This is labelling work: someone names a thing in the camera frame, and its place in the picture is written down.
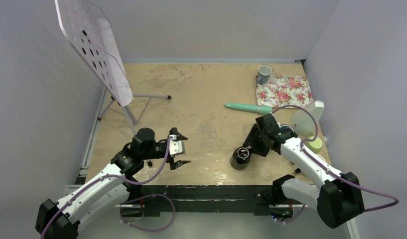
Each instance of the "green tube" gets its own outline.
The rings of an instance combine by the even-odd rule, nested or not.
[[[266,115],[272,112],[272,107],[269,106],[257,106],[240,103],[225,103],[225,107],[233,110],[255,112],[261,115]]]

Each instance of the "beige table surface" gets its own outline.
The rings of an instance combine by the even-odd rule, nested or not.
[[[268,64],[273,74],[304,76],[301,64]],[[285,174],[295,175],[297,168],[274,151],[267,157],[252,155],[248,167],[237,171],[230,165],[233,151],[243,144],[255,118],[259,115],[224,107],[224,103],[256,104],[255,75],[260,64],[125,64],[132,91],[138,94],[172,95],[171,100],[152,99],[136,129],[150,127],[156,141],[166,138],[172,127],[188,137],[186,154],[176,160],[191,160],[170,171],[167,164],[149,184],[156,185],[249,185],[271,184]],[[134,98],[130,109],[139,116],[145,98]],[[121,112],[117,104],[112,109]],[[280,123],[290,124],[296,110],[275,113]],[[95,176],[122,147],[131,141],[133,133],[123,115],[107,111],[101,120],[87,179]],[[326,147],[320,153],[328,163]],[[135,175],[138,181],[152,176],[162,159],[146,164]],[[298,179],[310,182],[304,175]]]

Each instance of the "perforated metal board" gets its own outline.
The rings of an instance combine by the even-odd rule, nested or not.
[[[59,25],[70,45],[120,105],[128,105],[133,99],[133,94],[124,76],[125,71],[109,23],[106,19],[98,20],[91,9],[94,6],[84,0],[55,0],[55,5]],[[93,43],[117,58],[122,69],[113,57]]]

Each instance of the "floral placemat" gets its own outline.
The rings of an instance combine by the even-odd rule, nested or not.
[[[313,101],[309,81],[302,76],[271,76],[266,84],[256,83],[258,105],[278,108],[305,106]]]

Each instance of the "gray mug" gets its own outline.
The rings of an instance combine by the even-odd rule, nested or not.
[[[256,76],[256,83],[261,85],[265,84],[268,82],[271,73],[272,69],[269,66],[260,66],[258,69],[258,75]]]

